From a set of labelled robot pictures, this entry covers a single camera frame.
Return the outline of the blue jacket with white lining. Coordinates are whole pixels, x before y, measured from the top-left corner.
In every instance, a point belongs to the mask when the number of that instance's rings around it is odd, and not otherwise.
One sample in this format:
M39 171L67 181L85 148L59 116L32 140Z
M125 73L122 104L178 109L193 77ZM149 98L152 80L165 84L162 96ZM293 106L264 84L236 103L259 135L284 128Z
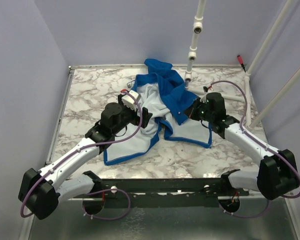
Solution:
M161 126L164 139L182 141L210 148L212 131L208 123L201 124L184 114L197 98L186 90L183 78L172 64L148 58L144 61L147 74L138 74L132 90L140 94L139 104L152 114L146 128L132 138L112 144L103 153L106 166L116 165L145 155L159 140Z

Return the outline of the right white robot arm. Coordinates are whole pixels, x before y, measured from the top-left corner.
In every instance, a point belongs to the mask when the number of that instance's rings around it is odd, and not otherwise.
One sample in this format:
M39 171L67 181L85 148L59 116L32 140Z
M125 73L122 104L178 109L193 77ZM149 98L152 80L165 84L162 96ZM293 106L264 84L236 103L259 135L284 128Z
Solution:
M189 119L208 122L214 133L236 145L258 166L257 172L235 170L227 173L227 179L219 184L224 195L230 196L242 188L274 200L300 187L294 154L288 149L279 150L267 145L238 119L228 115L220 93L208 93L205 101L197 98L184 113Z

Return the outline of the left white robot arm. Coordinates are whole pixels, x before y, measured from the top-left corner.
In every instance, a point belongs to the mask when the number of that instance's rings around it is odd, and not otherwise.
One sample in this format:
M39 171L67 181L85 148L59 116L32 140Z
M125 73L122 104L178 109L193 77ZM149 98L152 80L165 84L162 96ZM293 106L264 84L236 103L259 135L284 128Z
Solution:
M110 145L125 142L145 128L152 114L140 106L140 99L139 93L123 90L118 101L106 105L101 119L70 152L39 170L28 169L18 194L20 216L35 215L40 220L48 217L59 204L61 195L57 190L72 173Z

